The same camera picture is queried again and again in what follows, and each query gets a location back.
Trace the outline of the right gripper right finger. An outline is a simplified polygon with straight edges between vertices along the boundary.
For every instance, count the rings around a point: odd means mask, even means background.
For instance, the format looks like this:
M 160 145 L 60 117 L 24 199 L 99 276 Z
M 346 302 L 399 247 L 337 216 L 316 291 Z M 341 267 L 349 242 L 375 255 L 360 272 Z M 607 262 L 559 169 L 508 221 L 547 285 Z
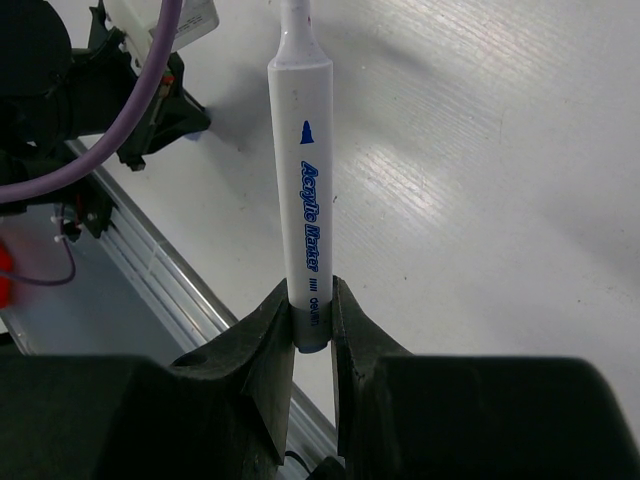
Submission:
M 606 379 L 571 357 L 418 355 L 333 282 L 339 455 L 350 479 L 635 479 Z

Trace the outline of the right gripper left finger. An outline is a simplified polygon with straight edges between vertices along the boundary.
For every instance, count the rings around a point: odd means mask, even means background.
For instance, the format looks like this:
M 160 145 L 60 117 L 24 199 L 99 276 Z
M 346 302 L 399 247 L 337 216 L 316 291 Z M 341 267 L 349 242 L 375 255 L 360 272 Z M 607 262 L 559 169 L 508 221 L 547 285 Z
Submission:
M 169 366 L 135 356 L 3 356 L 5 479 L 272 479 L 294 348 L 287 288 Z

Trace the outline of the white blue acrylic marker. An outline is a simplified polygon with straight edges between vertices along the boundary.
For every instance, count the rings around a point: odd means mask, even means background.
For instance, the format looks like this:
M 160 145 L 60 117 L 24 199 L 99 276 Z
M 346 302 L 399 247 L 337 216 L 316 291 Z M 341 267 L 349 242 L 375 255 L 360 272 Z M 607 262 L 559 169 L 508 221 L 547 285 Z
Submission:
M 308 1 L 283 1 L 268 65 L 277 188 L 293 342 L 302 354 L 332 335 L 333 63 Z

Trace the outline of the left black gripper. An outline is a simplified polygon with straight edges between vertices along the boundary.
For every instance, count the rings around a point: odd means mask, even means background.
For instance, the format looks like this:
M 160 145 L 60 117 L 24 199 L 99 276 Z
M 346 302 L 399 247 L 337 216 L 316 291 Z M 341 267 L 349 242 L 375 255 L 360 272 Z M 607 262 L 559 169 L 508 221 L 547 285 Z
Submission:
M 121 30 L 108 27 L 104 19 L 94 19 L 88 47 L 73 51 L 69 72 L 70 138 L 106 133 L 124 109 L 138 80 L 133 57 L 124 50 L 124 43 Z M 116 149 L 119 161 L 130 170 L 143 170 L 145 156 L 185 135 L 209 128 L 205 108 L 183 85 L 184 71 L 182 58 L 172 53 L 150 104 Z

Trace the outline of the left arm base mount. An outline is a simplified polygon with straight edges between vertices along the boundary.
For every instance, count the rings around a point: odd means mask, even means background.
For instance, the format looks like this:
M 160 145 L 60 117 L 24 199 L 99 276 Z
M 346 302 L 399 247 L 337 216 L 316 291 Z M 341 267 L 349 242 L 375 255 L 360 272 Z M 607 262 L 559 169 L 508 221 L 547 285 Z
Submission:
M 64 218 L 62 231 L 71 242 L 83 233 L 99 239 L 110 225 L 115 203 L 102 183 L 89 175 L 54 193 L 54 202 Z

